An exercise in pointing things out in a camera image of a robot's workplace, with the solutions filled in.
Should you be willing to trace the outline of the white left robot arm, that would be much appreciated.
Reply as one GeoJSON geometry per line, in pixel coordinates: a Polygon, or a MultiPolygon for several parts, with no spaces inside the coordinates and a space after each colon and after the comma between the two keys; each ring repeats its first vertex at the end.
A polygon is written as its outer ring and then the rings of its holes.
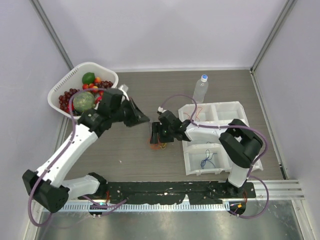
{"type": "Polygon", "coordinates": [[[22,180],[31,199],[51,213],[58,212],[68,200],[89,195],[97,200],[105,197],[108,182],[97,173],[66,180],[65,177],[84,151],[113,123],[133,127],[149,122],[127,95],[127,86],[109,88],[97,108],[85,111],[74,131],[60,148],[36,171],[27,170],[22,180]]]}

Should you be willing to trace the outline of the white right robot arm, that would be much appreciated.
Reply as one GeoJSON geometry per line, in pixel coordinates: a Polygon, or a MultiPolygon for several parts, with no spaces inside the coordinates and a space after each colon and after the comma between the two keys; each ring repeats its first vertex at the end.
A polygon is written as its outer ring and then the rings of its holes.
{"type": "Polygon", "coordinates": [[[222,145],[233,162],[225,183],[226,193],[233,198],[244,192],[244,184],[254,164],[268,149],[266,138],[240,119],[235,118],[227,125],[206,124],[192,119],[181,121],[169,110],[160,112],[158,121],[151,124],[150,143],[155,145],[174,140],[222,145]]]}

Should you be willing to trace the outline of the red apple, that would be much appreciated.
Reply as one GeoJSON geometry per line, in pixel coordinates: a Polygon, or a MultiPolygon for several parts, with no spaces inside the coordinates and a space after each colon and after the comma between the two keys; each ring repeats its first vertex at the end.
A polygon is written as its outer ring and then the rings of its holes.
{"type": "Polygon", "coordinates": [[[99,96],[95,99],[95,103],[98,104],[102,100],[102,96],[99,96]]]}

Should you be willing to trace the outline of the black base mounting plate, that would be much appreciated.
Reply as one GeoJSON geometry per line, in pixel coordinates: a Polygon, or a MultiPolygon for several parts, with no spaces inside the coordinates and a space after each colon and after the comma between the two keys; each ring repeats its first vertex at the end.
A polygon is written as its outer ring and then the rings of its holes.
{"type": "Polygon", "coordinates": [[[88,197],[111,204],[125,200],[130,205],[179,205],[187,197],[191,205],[205,205],[226,199],[254,199],[256,191],[251,182],[240,189],[222,181],[109,182],[99,195],[88,197]]]}

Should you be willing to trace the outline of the white compartment tray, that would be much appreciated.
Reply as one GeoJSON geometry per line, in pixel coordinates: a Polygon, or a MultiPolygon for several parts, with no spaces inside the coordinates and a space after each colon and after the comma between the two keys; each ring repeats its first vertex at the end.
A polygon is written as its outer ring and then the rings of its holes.
{"type": "MultiPolygon", "coordinates": [[[[228,125],[233,119],[240,119],[249,124],[245,110],[240,102],[200,103],[193,119],[207,124],[228,125]]],[[[209,140],[183,141],[185,174],[220,174],[229,173],[233,162],[221,144],[209,140]]]]}

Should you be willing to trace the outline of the red yellow peaches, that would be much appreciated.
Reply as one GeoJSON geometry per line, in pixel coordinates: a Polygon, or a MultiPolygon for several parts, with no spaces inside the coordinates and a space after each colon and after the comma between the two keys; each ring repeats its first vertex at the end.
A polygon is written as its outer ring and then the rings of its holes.
{"type": "Polygon", "coordinates": [[[99,85],[101,84],[101,78],[100,77],[96,77],[96,78],[86,78],[82,80],[82,89],[89,89],[89,88],[93,88],[93,87],[99,87],[99,85]]]}

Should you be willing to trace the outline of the green striped melon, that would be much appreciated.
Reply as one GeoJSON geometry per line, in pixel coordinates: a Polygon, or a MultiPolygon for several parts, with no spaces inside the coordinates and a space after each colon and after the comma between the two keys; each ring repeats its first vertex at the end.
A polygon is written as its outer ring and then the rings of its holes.
{"type": "Polygon", "coordinates": [[[81,92],[79,94],[76,94],[72,101],[72,104],[75,111],[83,113],[95,107],[95,96],[88,91],[81,92]]]}

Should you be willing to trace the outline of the green lime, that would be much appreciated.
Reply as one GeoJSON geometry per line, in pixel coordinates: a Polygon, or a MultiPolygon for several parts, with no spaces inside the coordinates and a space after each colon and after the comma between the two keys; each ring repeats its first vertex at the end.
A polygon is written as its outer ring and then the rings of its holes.
{"type": "Polygon", "coordinates": [[[96,79],[96,76],[93,72],[87,72],[82,76],[82,84],[83,85],[90,85],[92,83],[94,83],[96,79]]]}

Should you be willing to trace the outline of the clear plastic water bottle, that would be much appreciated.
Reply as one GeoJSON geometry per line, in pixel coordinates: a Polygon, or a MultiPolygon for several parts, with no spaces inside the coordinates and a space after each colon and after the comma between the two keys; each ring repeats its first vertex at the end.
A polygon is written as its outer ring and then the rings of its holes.
{"type": "Polygon", "coordinates": [[[206,74],[203,74],[201,78],[196,82],[193,92],[192,98],[195,100],[197,104],[203,103],[208,87],[208,76],[206,74]]]}

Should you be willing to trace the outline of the white plastic fruit basket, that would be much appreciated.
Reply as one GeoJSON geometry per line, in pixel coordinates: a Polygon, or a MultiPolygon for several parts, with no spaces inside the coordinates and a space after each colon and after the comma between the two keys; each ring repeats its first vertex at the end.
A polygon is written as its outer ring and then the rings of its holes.
{"type": "Polygon", "coordinates": [[[94,62],[83,62],[75,66],[49,91],[47,96],[48,104],[58,113],[70,119],[70,114],[60,109],[59,96],[62,96],[71,88],[82,90],[82,77],[88,72],[94,73],[96,77],[100,77],[102,80],[112,82],[112,88],[116,88],[119,83],[119,77],[113,70],[94,62]]]}

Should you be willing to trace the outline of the dark red grape bunch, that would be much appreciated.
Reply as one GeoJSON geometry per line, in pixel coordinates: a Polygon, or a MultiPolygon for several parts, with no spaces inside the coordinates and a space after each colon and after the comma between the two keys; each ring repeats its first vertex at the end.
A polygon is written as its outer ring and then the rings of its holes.
{"type": "Polygon", "coordinates": [[[65,91],[63,95],[60,95],[58,97],[59,108],[68,113],[70,98],[79,91],[79,89],[70,88],[69,91],[65,91]]]}

